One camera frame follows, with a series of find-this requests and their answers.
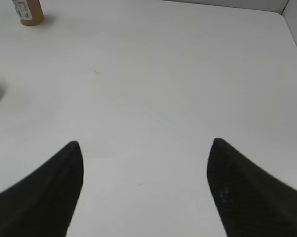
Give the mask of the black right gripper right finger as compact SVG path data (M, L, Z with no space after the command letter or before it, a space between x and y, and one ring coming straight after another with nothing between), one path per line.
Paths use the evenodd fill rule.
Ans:
M213 140L207 180L228 237L297 237L297 190L222 138Z

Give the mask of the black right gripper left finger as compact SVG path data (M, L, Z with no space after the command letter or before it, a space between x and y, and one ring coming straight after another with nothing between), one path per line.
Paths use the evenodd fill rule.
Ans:
M0 193L0 237L64 237L83 186L79 143L71 141Z

